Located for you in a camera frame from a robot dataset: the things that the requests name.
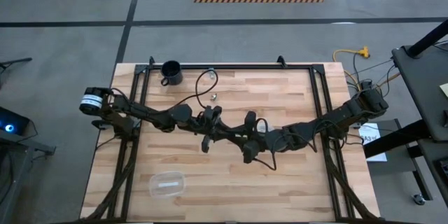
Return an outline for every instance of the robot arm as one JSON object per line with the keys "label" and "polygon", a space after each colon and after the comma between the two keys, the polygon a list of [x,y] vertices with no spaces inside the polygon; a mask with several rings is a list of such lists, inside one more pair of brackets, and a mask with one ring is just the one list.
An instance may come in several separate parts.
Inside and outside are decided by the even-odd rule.
{"label": "robot arm", "polygon": [[274,129],[268,133],[257,132],[256,113],[249,111],[244,124],[228,127],[221,120],[222,108],[207,106],[198,116],[192,115],[192,109],[187,104],[175,105],[164,111],[156,111],[147,106],[130,101],[123,94],[114,94],[112,89],[88,87],[85,90],[80,110],[91,116],[99,116],[112,126],[115,133],[132,135],[134,121],[125,116],[132,116],[148,121],[162,132],[172,132],[177,126],[180,130],[202,134],[202,151],[207,153],[210,141],[227,139],[238,146],[243,153],[244,162],[250,163],[259,152],[285,152],[304,148],[314,135],[327,129],[331,137],[340,139],[342,132],[347,132],[353,123],[365,123],[368,119],[383,115],[388,104],[376,89],[366,89],[355,97],[310,122],[299,122]]}

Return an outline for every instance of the wooden table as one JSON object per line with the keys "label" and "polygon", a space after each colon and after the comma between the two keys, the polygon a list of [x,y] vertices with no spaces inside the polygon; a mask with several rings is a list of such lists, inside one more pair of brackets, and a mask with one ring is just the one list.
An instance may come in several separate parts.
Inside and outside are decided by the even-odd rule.
{"label": "wooden table", "polygon": [[[338,62],[324,65],[332,105],[336,108],[350,98],[343,68]],[[134,66],[118,64],[112,87],[128,95]],[[162,87],[160,72],[153,71],[146,105],[162,110],[193,94],[195,81],[201,72],[184,70],[182,84]],[[201,101],[205,105],[222,106],[223,121],[231,127],[242,124],[249,110],[255,111],[258,117],[266,118],[274,128],[310,121],[316,117],[308,71],[219,70],[218,75],[217,86],[202,96]],[[199,91],[206,90],[213,82],[206,75],[199,82]],[[321,82],[319,79],[317,82],[320,97],[323,97]],[[211,101],[210,96],[214,93],[218,94],[218,98]],[[187,103],[192,107],[193,115],[202,110],[196,99],[190,99]],[[323,99],[321,103],[325,112]],[[102,132],[98,144],[112,136],[112,131]],[[200,148],[202,137],[178,129],[170,134],[162,133],[143,122],[128,221],[334,220],[319,136],[316,136],[318,153],[309,147],[277,153],[277,171],[271,171],[258,162],[244,164],[239,148],[229,141],[211,143],[209,153],[205,154]],[[359,139],[349,137],[349,141]],[[119,145],[118,140],[112,141],[96,152],[81,217],[92,213],[111,188]],[[342,152],[350,186],[367,208],[378,216],[377,201],[362,146],[345,145]],[[270,154],[261,153],[258,157],[272,162]],[[154,174],[166,171],[185,174],[185,192],[169,199],[152,198],[148,191],[149,179]],[[338,194],[344,213],[340,188]],[[119,213],[120,197],[117,207]]]}

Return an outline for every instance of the electronic device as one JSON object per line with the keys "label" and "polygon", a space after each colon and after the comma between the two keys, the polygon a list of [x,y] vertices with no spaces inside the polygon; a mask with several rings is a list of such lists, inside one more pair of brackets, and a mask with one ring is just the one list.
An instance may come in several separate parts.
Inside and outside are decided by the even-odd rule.
{"label": "electronic device", "polygon": [[28,118],[0,107],[0,130],[23,136],[28,123]]}

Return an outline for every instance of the white label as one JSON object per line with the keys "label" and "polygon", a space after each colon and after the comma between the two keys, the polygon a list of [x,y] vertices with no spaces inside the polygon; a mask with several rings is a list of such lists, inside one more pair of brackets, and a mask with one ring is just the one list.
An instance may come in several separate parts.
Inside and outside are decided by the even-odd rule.
{"label": "white label", "polygon": [[[365,123],[359,128],[359,135],[364,139],[364,145],[375,141],[381,136],[379,135],[378,125],[376,123]],[[385,153],[374,155],[367,159],[368,162],[387,162]]]}
{"label": "white label", "polygon": [[179,182],[159,183],[159,187],[178,186]]}
{"label": "white label", "polygon": [[99,103],[98,101],[92,101],[91,99],[83,99],[81,101],[81,104],[89,104],[101,108],[101,103]]}
{"label": "white label", "polygon": [[83,99],[91,99],[99,103],[103,102],[103,98],[91,94],[84,94]]}

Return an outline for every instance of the concrete floor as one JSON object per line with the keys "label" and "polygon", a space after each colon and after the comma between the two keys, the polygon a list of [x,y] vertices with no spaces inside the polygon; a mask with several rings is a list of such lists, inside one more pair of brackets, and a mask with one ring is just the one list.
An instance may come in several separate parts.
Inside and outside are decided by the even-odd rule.
{"label": "concrete floor", "polygon": [[[0,22],[124,21],[131,0],[0,0]],[[323,4],[193,4],[192,0],[139,0],[135,20],[263,18],[441,17],[448,0],[325,0]],[[369,46],[364,69],[390,58],[393,48],[411,44],[437,26],[433,22],[379,24],[220,25],[133,27],[124,62],[327,62],[336,49]],[[2,76],[0,104],[31,118],[37,141],[57,146],[48,160],[34,163],[15,210],[14,223],[77,219],[98,131],[78,110],[87,86],[111,81],[123,27],[0,28],[0,60],[33,57]],[[353,71],[351,55],[339,55]],[[380,79],[391,63],[363,72]],[[398,118],[402,126],[420,119],[403,80],[391,82],[390,105],[378,120]],[[381,216],[391,221],[446,223],[447,208],[423,160],[434,196],[413,203],[413,176],[372,176]]]}

